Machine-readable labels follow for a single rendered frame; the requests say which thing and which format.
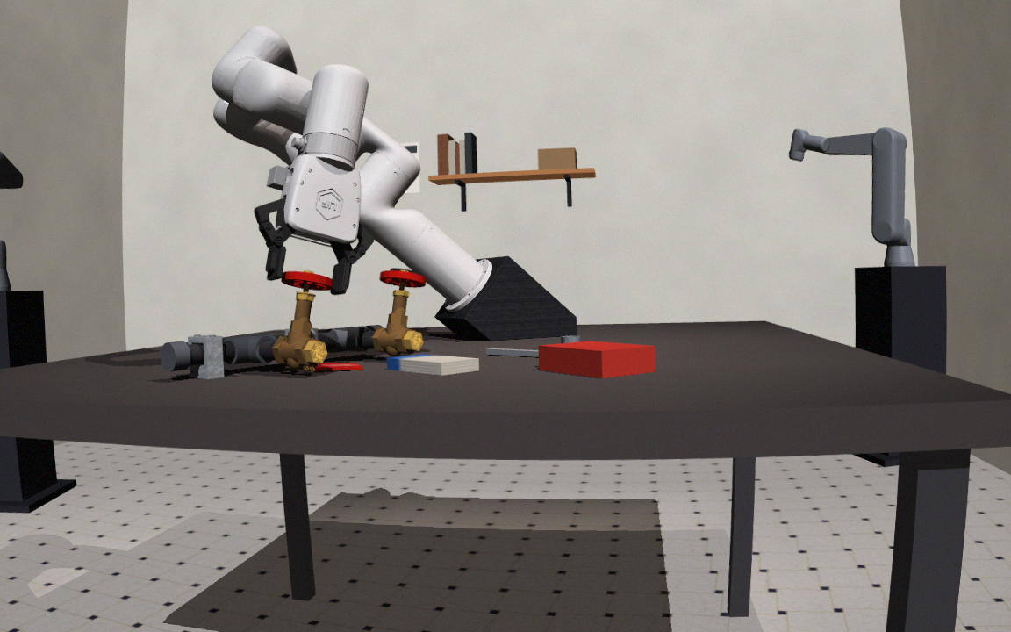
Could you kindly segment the red valve tag with chain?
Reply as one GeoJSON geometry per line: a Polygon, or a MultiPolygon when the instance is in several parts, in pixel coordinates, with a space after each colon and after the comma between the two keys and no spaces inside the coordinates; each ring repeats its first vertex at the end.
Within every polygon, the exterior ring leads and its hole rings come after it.
{"type": "Polygon", "coordinates": [[[310,375],[318,370],[362,370],[362,365],[358,363],[318,363],[317,367],[312,367],[312,365],[304,365],[304,370],[310,371],[310,375]]]}

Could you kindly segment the red flat box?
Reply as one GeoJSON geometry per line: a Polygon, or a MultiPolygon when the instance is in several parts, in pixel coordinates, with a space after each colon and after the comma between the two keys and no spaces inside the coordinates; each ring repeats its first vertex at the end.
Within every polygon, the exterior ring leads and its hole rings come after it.
{"type": "Polygon", "coordinates": [[[656,372],[655,347],[612,341],[539,345],[539,370],[585,377],[656,372]]]}

